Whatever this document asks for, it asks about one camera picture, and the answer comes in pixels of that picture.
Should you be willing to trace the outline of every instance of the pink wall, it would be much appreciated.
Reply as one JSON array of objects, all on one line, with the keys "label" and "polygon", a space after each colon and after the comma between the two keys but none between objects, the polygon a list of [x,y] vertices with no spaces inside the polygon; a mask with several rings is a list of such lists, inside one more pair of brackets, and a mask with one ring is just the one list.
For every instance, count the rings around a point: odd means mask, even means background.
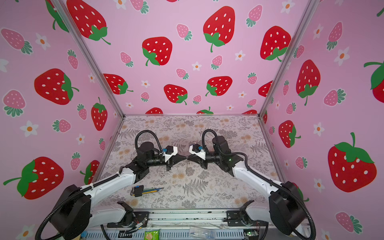
[{"label": "pink wall", "polygon": [[[1,187],[2,239],[34,238],[63,189],[71,184],[84,185],[80,171],[86,173],[92,161],[102,160],[105,150],[100,148],[99,139],[104,139],[107,148],[119,120],[114,118],[114,109],[100,85],[90,81],[91,70],[71,35],[61,29],[61,23],[56,22],[54,30],[53,22],[45,1],[10,0],[0,9],[0,95],[6,109],[0,114],[3,126],[0,176],[1,182],[22,177]],[[32,49],[32,53],[23,54],[22,47]],[[71,59],[76,69],[68,60],[67,52],[71,49],[76,53],[76,59]],[[50,69],[59,70],[40,76]],[[63,73],[72,87],[79,89],[79,92],[73,90],[71,101],[68,101],[71,88]],[[108,113],[101,131],[91,120],[91,109],[99,102],[98,97]],[[84,106],[86,114],[82,110],[79,115],[78,104]],[[57,132],[53,122],[62,119],[70,124],[70,129],[61,121]],[[80,134],[85,138],[79,144]],[[72,158],[76,152],[80,157]],[[46,238],[56,231],[48,226],[44,233]]]},{"label": "pink wall", "polygon": [[[384,15],[376,15],[383,7],[378,0],[364,5],[321,2],[300,42],[304,52],[292,58],[267,110],[266,126],[283,170],[300,187],[304,200],[309,198],[306,206],[318,239],[382,236],[384,75],[383,66],[364,64],[384,60]],[[331,50],[329,41],[337,41]],[[305,84],[310,88],[303,91]],[[378,87],[372,91],[371,84]],[[292,124],[296,137],[301,136],[293,145]]]},{"label": "pink wall", "polygon": [[[152,108],[160,108],[161,112],[167,114],[197,113],[203,109],[228,114],[249,110],[254,113],[260,110],[265,94],[260,95],[259,89],[263,91],[264,85],[270,86],[268,83],[273,80],[280,64],[276,56],[282,55],[283,51],[280,50],[289,44],[290,36],[294,34],[308,1],[85,2],[83,4],[78,0],[68,0],[67,6],[102,72],[125,80],[128,90],[133,91],[119,94],[121,92],[115,86],[116,83],[111,83],[111,88],[117,93],[115,96],[126,114],[143,114]],[[215,17],[211,19],[216,11],[219,11],[216,14],[218,20]],[[96,31],[91,28],[93,24],[97,27]],[[210,36],[215,32],[220,34],[218,40]],[[211,43],[207,42],[204,33],[207,33]],[[266,41],[263,41],[264,35],[269,43],[267,46]],[[154,53],[152,61],[148,61],[143,54],[143,46],[148,58]],[[271,57],[273,60],[264,60],[275,48],[276,54]],[[213,62],[219,66],[218,69],[211,67]],[[256,77],[249,76],[250,73],[255,73],[257,80]],[[216,87],[219,89],[211,90],[217,96],[211,95],[207,90],[207,82],[211,78],[214,78],[211,86],[218,84]],[[232,82],[230,87],[225,87],[229,82]],[[170,93],[165,94],[164,87]],[[176,103],[177,96],[181,95],[181,103]]]}]

